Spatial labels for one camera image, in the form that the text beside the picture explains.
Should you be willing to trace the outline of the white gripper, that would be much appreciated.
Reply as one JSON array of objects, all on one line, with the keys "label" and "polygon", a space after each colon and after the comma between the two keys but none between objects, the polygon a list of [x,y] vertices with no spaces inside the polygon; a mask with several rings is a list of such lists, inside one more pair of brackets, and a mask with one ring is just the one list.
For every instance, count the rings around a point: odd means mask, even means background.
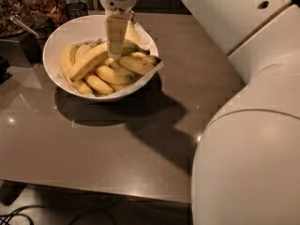
[{"label": "white gripper", "polygon": [[130,12],[137,0],[99,0],[106,14],[105,28],[107,49],[113,59],[119,58],[123,51],[128,19],[124,13]]}]

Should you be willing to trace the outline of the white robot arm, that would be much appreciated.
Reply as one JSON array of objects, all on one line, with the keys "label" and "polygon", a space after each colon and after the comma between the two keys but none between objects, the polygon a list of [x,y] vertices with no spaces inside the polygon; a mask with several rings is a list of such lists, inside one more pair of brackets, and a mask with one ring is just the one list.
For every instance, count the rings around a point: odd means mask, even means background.
[{"label": "white robot arm", "polygon": [[292,0],[181,0],[245,87],[193,158],[193,225],[299,225],[299,7]]}]

